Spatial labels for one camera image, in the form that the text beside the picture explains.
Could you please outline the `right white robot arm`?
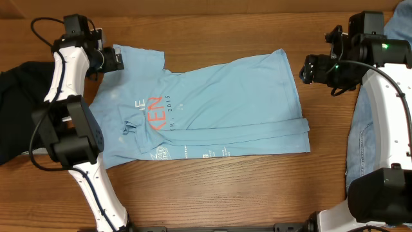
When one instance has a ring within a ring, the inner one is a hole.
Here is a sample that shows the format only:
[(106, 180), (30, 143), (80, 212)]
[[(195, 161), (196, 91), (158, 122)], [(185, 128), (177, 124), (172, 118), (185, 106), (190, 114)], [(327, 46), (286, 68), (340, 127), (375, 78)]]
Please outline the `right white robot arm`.
[(321, 83), (338, 96), (363, 85), (371, 104), (376, 141), (374, 170), (356, 180), (345, 201), (313, 213), (301, 231), (384, 231), (411, 222), (411, 47), (388, 39), (381, 12), (350, 17), (343, 32), (325, 35), (329, 55), (308, 55), (306, 84)]

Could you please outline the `light blue printed t-shirt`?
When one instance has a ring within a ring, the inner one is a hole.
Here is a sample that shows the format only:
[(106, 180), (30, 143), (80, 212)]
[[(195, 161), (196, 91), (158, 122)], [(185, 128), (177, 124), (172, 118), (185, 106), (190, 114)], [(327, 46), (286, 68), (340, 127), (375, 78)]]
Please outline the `light blue printed t-shirt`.
[(90, 108), (104, 163), (307, 153), (284, 50), (185, 73), (155, 50), (121, 47), (124, 69), (105, 74)]

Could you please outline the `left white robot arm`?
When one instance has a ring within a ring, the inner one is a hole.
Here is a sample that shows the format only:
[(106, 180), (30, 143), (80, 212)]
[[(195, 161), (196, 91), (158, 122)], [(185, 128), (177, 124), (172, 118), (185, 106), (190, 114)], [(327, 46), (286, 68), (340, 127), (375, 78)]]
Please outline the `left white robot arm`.
[(60, 164), (57, 171), (68, 171), (80, 186), (96, 231), (133, 231), (104, 166), (103, 132), (83, 98), (87, 78), (123, 69), (121, 51), (105, 47), (102, 29), (83, 15), (67, 15), (60, 22), (65, 33), (50, 44), (53, 79), (43, 104), (32, 113), (33, 134)]

